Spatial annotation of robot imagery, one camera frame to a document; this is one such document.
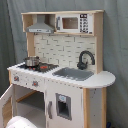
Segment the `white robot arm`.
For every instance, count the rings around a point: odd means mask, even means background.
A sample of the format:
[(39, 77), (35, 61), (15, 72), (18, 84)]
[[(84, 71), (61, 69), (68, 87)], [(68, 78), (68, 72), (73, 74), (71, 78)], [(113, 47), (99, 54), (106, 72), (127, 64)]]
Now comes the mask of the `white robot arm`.
[(6, 128), (37, 128), (27, 118), (22, 116), (15, 116), (9, 120)]

